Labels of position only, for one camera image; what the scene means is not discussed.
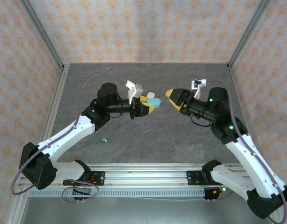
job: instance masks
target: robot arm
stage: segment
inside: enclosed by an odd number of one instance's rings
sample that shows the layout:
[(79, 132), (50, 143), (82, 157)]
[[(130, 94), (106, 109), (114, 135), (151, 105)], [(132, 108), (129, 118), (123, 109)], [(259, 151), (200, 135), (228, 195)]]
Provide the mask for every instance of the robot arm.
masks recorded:
[[(229, 110), (229, 97), (224, 88), (215, 87), (209, 92), (206, 102), (199, 100), (200, 88), (206, 85), (206, 80), (194, 80), (192, 90), (171, 89), (166, 92), (172, 105), (186, 116), (195, 116), (211, 123), (210, 128), (215, 137), (224, 144), (239, 160), (250, 180), (236, 175), (218, 161), (211, 161), (202, 167), (203, 183), (221, 183), (247, 201), (250, 209), (260, 218), (267, 218), (282, 205), (278, 187), (287, 201), (287, 185), (271, 170), (259, 151), (256, 149), (246, 127), (235, 118), (243, 140), (252, 147), (251, 154), (238, 136)], [(257, 159), (259, 158), (274, 177), (272, 182), (267, 171)]]
[(55, 179), (88, 181), (90, 169), (82, 161), (57, 162), (58, 158), (84, 137), (96, 132), (108, 121), (111, 113), (129, 113), (131, 119), (143, 117), (155, 110), (155, 106), (146, 103), (142, 96), (141, 85), (131, 81), (128, 98), (122, 99), (113, 83), (105, 83), (97, 93), (97, 98), (68, 127), (38, 143), (31, 142), (24, 146), (20, 168), (35, 154), (22, 173), (37, 189), (44, 189)]

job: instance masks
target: orange patterned wall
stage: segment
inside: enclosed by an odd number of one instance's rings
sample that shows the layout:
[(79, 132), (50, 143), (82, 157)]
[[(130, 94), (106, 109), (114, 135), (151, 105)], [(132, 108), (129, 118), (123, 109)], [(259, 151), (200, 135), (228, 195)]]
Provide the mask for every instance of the orange patterned wall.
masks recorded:
[(37, 143), (59, 70), (18, 0), (0, 0), (0, 224), (22, 147)]
[(32, 0), (63, 63), (227, 63), (260, 0)]
[(287, 0), (274, 0), (233, 70), (249, 130), (287, 183)]

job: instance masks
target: blue object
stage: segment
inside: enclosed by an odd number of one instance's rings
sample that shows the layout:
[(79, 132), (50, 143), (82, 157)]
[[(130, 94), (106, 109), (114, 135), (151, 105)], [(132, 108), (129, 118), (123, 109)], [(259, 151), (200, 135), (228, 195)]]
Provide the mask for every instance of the blue object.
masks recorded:
[(150, 98), (150, 99), (147, 100), (147, 103), (151, 104), (151, 105), (153, 105), (153, 106), (155, 106), (157, 108), (157, 107), (160, 107), (161, 100), (158, 99), (158, 98)]

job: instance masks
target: gray floor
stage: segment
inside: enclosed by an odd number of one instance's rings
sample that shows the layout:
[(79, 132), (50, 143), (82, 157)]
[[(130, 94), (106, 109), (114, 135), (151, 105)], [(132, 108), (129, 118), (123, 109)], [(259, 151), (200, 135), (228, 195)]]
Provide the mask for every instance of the gray floor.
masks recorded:
[[(191, 80), (206, 78), (207, 87), (201, 92), (201, 99), (208, 97), (208, 91), (224, 81), (233, 93), (236, 116), (243, 120), (235, 88), (225, 64), (71, 64), (60, 101), (52, 134), (74, 121), (76, 96), (81, 81), (95, 71), (107, 71), (121, 78), (139, 83), (144, 94), (152, 91), (162, 103), (151, 115), (130, 120), (128, 114), (110, 120), (96, 133), (85, 137), (69, 149), (59, 161), (80, 159), (85, 163), (195, 163), (203, 164), (212, 159), (223, 163), (237, 162), (211, 133), (191, 123), (190, 118), (180, 114), (165, 96), (172, 88), (191, 88)], [(118, 85), (122, 98), (128, 89), (112, 77), (99, 75), (88, 79), (81, 96), (80, 106), (85, 109), (96, 98), (103, 83)]]
[(266, 224), (240, 196), (207, 202), (146, 198), (94, 198), (66, 204), (61, 198), (29, 198), (22, 224)]

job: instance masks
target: patterned wallpaper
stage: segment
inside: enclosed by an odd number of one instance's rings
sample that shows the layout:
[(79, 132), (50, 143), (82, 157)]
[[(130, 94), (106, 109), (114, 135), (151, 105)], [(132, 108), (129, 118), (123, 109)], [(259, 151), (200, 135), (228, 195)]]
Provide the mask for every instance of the patterned wallpaper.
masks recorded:
[(254, 141), (287, 183), (287, 0), (274, 0), (233, 70)]
[(260, 0), (31, 0), (63, 63), (226, 63)]
[(58, 75), (19, 1), (0, 0), (0, 224), (14, 199), (22, 147), (39, 141)]

